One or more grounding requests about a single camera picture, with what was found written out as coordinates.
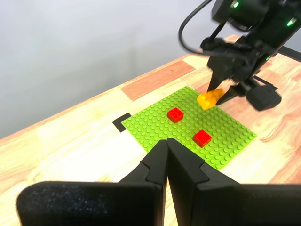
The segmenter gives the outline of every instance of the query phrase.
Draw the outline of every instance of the red lego brick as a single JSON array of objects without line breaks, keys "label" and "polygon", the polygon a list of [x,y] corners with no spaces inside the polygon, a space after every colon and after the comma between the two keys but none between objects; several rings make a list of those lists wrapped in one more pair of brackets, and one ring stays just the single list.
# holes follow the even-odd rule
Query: red lego brick
[{"label": "red lego brick", "polygon": [[193,136],[193,141],[196,142],[200,147],[204,147],[211,141],[211,136],[207,134],[204,130],[201,130],[196,135]]},{"label": "red lego brick", "polygon": [[177,123],[184,118],[184,113],[175,107],[167,113],[167,116],[171,121]]}]

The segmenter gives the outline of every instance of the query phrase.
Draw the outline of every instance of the wooden table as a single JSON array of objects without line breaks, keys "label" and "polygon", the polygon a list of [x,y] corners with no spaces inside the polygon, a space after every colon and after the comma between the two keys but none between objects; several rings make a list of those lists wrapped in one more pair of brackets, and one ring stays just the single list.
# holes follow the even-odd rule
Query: wooden table
[{"label": "wooden table", "polygon": [[[186,55],[0,140],[0,225],[20,225],[15,200],[33,183],[122,179],[146,152],[112,122],[187,85],[206,92],[207,60]],[[240,183],[301,183],[301,64],[278,54],[258,76],[278,87],[282,102],[264,112],[245,98],[221,105],[258,135],[222,172]],[[177,225],[169,187],[165,225]]]}]

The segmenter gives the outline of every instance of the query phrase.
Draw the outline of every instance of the green lego baseplate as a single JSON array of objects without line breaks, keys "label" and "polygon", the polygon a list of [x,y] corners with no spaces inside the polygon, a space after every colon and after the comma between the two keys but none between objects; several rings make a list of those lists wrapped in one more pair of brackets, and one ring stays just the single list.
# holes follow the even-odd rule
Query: green lego baseplate
[{"label": "green lego baseplate", "polygon": [[[256,134],[218,107],[204,111],[197,102],[198,96],[198,92],[186,86],[122,124],[147,152],[159,140],[174,138],[209,165],[221,170],[256,138]],[[177,123],[167,117],[167,112],[175,107],[184,112],[184,118]],[[210,143],[203,148],[192,140],[202,129],[212,136]]]}]

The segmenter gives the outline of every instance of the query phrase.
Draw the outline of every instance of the yellow lego brick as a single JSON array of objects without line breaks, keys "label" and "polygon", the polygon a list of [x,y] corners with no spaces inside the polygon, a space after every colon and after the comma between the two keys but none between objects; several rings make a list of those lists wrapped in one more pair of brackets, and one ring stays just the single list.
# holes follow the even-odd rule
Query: yellow lego brick
[{"label": "yellow lego brick", "polygon": [[216,89],[209,91],[207,93],[200,94],[198,96],[198,103],[201,105],[202,109],[205,111],[214,107],[219,99],[224,96],[224,91],[222,89]]}]

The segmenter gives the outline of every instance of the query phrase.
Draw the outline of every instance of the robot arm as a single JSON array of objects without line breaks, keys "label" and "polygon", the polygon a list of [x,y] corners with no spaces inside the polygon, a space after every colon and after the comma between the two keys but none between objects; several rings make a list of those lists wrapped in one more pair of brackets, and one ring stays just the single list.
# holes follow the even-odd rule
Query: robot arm
[{"label": "robot arm", "polygon": [[[208,67],[213,75],[208,91],[222,81],[233,79],[237,84],[219,100],[222,104],[236,96],[246,96],[258,111],[277,106],[281,96],[272,86],[260,86],[253,76],[301,27],[301,2],[297,0],[217,0],[212,9],[213,20],[220,23],[202,44],[202,52],[188,47],[182,31],[189,20],[212,0],[206,0],[183,22],[179,41],[188,51],[210,56]],[[227,23],[248,32],[236,43],[216,38]]]}]

